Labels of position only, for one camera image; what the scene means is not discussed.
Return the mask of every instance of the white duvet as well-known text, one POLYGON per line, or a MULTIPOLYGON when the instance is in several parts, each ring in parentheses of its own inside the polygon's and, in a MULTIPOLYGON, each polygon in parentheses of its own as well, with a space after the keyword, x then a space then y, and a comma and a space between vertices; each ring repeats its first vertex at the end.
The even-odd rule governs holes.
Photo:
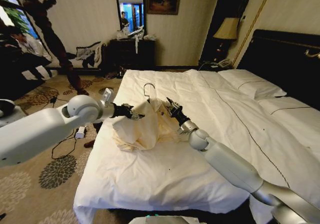
MULTIPOLYGON (((143 87, 153 83, 156 97, 171 98, 205 130, 249 161, 273 184, 289 186, 320 207, 320 163, 259 104, 230 86, 219 74, 134 71, 124 75, 115 99, 138 105, 143 87)), ((227 213, 249 194, 228 183, 188 143, 161 142, 151 150, 125 152, 112 139, 112 120, 100 129, 74 198, 82 224, 96 209, 199 209, 227 213)), ((271 219, 270 207, 250 198, 256 222, 271 219)))

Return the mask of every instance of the lamp shade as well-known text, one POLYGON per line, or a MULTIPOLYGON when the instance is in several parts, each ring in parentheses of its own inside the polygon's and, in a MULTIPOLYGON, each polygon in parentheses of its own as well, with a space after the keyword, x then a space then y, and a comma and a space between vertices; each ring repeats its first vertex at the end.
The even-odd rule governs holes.
POLYGON ((214 38, 218 39, 237 39, 237 26, 239 18, 236 17, 226 17, 219 30, 213 35, 214 38))

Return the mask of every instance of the stitched line on duvet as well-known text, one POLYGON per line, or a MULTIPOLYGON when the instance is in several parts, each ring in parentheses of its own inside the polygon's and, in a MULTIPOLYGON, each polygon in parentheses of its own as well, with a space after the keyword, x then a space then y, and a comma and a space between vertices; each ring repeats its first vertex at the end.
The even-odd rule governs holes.
POLYGON ((277 171, 281 174, 281 176, 283 177, 285 183, 287 184, 288 188, 290 188, 290 185, 287 181, 287 179, 285 178, 285 176, 282 174, 282 172, 279 170, 279 168, 276 166, 276 164, 274 164, 274 162, 268 157, 268 155, 262 150, 262 148, 258 145, 258 143, 256 142, 256 140, 254 139, 254 137, 252 136, 249 128, 247 127, 247 125, 240 119, 240 117, 238 116, 238 114, 236 113, 236 111, 229 105, 229 103, 227 103, 225 100, 222 99, 222 97, 219 95, 218 91, 214 88, 215 92, 217 93, 217 95, 220 97, 220 99, 227 104, 232 111, 234 112, 234 114, 238 117, 238 119, 240 120, 240 122, 245 126, 245 128, 247 129, 251 139, 253 140, 253 142, 256 144, 256 146, 260 149, 260 151, 263 153, 263 155, 269 160, 269 162, 277 169, 277 171))
POLYGON ((240 87, 242 87, 242 85, 247 84, 247 83, 260 83, 260 82, 267 82, 267 81, 266 81, 266 80, 247 81, 247 82, 242 83, 242 84, 238 87, 238 89, 239 89, 240 87))
POLYGON ((279 110, 286 110, 286 109, 299 109, 299 108, 311 108, 311 106, 300 106, 300 107, 286 107, 286 108, 279 108, 278 110, 273 111, 272 113, 270 113, 270 115, 272 115, 273 113, 275 113, 276 111, 279 110))

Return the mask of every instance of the table lamp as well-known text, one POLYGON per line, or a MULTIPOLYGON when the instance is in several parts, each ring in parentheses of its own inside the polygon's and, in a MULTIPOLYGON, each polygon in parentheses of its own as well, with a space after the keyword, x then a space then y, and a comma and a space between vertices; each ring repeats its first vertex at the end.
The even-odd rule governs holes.
POLYGON ((226 58, 228 54, 228 49, 233 40, 237 39, 237 27, 239 18, 237 17, 226 17, 219 30, 213 35, 213 38, 220 39, 220 45, 216 49, 214 62, 220 62, 226 58))

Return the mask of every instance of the mirror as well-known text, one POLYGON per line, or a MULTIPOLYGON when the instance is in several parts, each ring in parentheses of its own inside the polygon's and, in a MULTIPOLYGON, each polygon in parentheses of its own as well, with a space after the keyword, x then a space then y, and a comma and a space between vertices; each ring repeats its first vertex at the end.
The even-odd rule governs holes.
POLYGON ((116 0, 120 29, 128 34, 144 28, 146 33, 146 0, 116 0))

